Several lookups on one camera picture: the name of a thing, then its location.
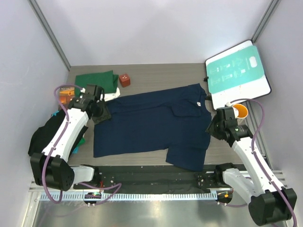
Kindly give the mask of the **red cube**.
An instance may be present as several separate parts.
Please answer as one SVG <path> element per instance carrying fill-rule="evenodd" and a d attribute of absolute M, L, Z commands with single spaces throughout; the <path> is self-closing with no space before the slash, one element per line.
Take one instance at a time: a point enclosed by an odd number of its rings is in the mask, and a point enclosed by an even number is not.
<path fill-rule="evenodd" d="M 119 82 L 122 87 L 127 87 L 131 84 L 131 79 L 127 73 L 119 75 Z"/>

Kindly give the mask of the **navy blue t-shirt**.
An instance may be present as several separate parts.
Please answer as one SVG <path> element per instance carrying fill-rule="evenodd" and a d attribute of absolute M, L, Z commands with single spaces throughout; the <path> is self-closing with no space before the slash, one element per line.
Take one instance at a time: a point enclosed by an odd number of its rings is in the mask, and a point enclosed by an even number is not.
<path fill-rule="evenodd" d="M 211 114 L 199 84 L 123 96 L 107 103 L 109 120 L 94 127 L 95 158 L 166 150 L 166 162 L 201 171 Z"/>

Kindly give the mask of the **white mug orange inside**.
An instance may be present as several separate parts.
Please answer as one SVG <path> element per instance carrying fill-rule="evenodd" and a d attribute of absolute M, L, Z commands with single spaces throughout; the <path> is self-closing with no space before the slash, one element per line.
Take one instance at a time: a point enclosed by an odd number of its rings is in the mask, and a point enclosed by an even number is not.
<path fill-rule="evenodd" d="M 234 104 L 232 107 L 238 111 L 238 116 L 237 116 L 238 125 L 244 123 L 244 120 L 247 118 L 249 114 L 247 107 L 242 104 Z"/>

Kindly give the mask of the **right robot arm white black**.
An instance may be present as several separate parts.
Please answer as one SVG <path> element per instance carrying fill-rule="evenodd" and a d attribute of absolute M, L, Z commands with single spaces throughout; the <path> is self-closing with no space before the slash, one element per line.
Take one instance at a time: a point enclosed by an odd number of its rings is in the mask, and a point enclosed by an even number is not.
<path fill-rule="evenodd" d="M 294 207 L 297 195 L 275 176 L 258 150 L 246 125 L 238 125 L 236 109 L 231 106 L 216 110 L 207 132 L 226 141 L 242 160 L 249 177 L 232 163 L 218 165 L 214 182 L 220 187 L 229 185 L 247 203 L 250 216 L 258 226 L 292 219 L 297 226 Z"/>

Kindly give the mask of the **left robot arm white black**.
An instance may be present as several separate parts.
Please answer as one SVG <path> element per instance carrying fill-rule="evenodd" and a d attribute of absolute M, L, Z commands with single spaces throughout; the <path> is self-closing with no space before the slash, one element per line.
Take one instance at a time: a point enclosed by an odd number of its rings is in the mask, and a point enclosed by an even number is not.
<path fill-rule="evenodd" d="M 87 85 L 66 109 L 34 132 L 28 154 L 37 185 L 60 191 L 67 191 L 78 183 L 85 183 L 91 189 L 100 185 L 98 167 L 70 166 L 68 159 L 87 131 L 89 120 L 98 124 L 110 118 L 104 97 L 101 86 Z"/>

